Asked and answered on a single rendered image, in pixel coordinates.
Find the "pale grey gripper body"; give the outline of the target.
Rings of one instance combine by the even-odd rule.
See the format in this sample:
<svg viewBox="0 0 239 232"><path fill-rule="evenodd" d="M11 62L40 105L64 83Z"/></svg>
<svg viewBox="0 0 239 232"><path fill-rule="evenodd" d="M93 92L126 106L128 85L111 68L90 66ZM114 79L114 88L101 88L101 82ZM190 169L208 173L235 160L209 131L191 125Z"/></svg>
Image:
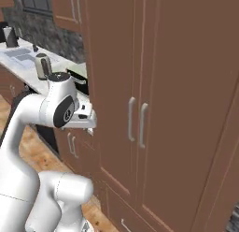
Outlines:
<svg viewBox="0 0 239 232"><path fill-rule="evenodd" d="M79 119L79 118L72 118L64 128L95 128L97 124L96 118L90 119Z"/></svg>

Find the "brown lower cupboard drawer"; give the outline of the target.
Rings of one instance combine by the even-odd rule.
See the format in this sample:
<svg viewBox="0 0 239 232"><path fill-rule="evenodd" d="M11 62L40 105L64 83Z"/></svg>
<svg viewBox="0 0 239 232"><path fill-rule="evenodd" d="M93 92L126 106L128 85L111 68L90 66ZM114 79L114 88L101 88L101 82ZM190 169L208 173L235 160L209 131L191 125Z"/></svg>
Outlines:
<svg viewBox="0 0 239 232"><path fill-rule="evenodd" d="M136 213L135 205L135 174L127 172L123 175L125 184L116 179L103 167L100 167L102 179L107 186L108 215L120 232L127 232L121 225L121 218L132 232L148 232L143 219Z"/></svg>

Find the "brown tall cupboard door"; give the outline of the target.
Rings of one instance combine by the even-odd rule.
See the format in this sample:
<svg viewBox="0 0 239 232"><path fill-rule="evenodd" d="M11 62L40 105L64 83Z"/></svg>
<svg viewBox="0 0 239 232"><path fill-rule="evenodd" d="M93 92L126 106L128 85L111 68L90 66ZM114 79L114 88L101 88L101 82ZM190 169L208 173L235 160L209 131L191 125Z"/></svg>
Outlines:
<svg viewBox="0 0 239 232"><path fill-rule="evenodd" d="M239 80L239 0L143 0L140 215L192 232Z"/></svg>
<svg viewBox="0 0 239 232"><path fill-rule="evenodd" d="M136 193L134 0L85 0L85 6L100 167L123 184L123 175L134 172ZM132 96L133 142L128 138L128 103Z"/></svg>

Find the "steel sink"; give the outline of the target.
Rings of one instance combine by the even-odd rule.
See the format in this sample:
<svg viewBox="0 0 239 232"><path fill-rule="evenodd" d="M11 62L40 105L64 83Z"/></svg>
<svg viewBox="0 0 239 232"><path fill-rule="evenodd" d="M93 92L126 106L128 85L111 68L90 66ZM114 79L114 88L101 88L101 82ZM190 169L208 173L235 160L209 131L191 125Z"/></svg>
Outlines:
<svg viewBox="0 0 239 232"><path fill-rule="evenodd" d="M26 48L6 51L5 55L11 59L16 59L18 62L21 63L33 63L35 61L35 57L31 54L31 51Z"/></svg>

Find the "silver electric kettle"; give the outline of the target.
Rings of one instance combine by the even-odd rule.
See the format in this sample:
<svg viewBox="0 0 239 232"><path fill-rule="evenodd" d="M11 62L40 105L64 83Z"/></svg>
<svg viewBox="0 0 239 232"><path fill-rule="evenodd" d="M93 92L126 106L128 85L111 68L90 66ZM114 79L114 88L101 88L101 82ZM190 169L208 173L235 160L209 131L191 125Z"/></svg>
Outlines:
<svg viewBox="0 0 239 232"><path fill-rule="evenodd" d="M35 68L40 80L47 80L52 73L50 59L46 53L38 53L35 56Z"/></svg>

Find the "dark framed window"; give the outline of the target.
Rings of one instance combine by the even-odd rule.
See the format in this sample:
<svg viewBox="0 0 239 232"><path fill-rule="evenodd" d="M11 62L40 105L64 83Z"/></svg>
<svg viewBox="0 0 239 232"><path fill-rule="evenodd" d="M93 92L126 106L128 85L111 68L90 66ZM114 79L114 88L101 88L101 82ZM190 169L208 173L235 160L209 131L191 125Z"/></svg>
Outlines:
<svg viewBox="0 0 239 232"><path fill-rule="evenodd" d="M24 12L52 16L51 0L15 0L15 2Z"/></svg>

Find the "dark sink tap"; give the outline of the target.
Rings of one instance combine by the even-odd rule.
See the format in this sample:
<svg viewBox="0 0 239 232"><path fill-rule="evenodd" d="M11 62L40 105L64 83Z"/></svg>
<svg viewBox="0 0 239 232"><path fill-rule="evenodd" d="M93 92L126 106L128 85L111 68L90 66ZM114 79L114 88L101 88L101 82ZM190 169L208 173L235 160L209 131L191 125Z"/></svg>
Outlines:
<svg viewBox="0 0 239 232"><path fill-rule="evenodd" d="M34 52L38 52L38 47L35 43L35 39L31 34L24 34L21 35L21 39L23 39L24 41L30 43L32 45L33 51Z"/></svg>

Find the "black dishwasher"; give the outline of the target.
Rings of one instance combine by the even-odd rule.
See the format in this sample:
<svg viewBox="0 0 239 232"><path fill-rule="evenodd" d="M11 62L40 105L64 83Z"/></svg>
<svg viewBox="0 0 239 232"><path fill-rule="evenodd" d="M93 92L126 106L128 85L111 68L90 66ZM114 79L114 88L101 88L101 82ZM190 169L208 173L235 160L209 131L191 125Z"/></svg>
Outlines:
<svg viewBox="0 0 239 232"><path fill-rule="evenodd" d="M58 145L56 142L54 130L43 125L36 125L36 132L40 139L47 145L47 147L57 156L59 156Z"/></svg>

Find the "grey coffee machine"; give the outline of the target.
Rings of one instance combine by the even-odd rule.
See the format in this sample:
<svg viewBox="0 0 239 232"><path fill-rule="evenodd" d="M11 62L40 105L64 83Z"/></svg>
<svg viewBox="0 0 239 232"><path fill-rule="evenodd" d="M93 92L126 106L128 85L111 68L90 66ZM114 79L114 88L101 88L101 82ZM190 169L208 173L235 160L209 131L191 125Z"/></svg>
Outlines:
<svg viewBox="0 0 239 232"><path fill-rule="evenodd" d="M6 26L3 28L6 44L8 48L18 47L18 40L14 31L14 28L11 26Z"/></svg>

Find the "black toaster oven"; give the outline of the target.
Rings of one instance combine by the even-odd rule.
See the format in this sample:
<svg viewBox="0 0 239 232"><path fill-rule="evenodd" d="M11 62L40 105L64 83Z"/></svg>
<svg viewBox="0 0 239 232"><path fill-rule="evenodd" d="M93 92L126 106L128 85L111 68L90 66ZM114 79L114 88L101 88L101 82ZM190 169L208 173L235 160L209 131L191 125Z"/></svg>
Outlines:
<svg viewBox="0 0 239 232"><path fill-rule="evenodd" d="M74 64L66 68L75 82L76 88L84 95L89 95L89 85L86 64Z"/></svg>

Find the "brown base cupboard run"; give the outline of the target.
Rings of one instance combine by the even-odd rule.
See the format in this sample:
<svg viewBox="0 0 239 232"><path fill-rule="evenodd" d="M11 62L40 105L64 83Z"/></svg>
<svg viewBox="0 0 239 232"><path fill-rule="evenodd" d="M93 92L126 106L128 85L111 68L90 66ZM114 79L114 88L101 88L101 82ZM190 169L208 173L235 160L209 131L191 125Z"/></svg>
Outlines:
<svg viewBox="0 0 239 232"><path fill-rule="evenodd" d="M99 181L98 153L83 129L54 129L60 157L75 173Z"/></svg>
<svg viewBox="0 0 239 232"><path fill-rule="evenodd" d="M24 90L25 84L23 81L0 65L0 95L2 95L9 104L12 104L13 98Z"/></svg>

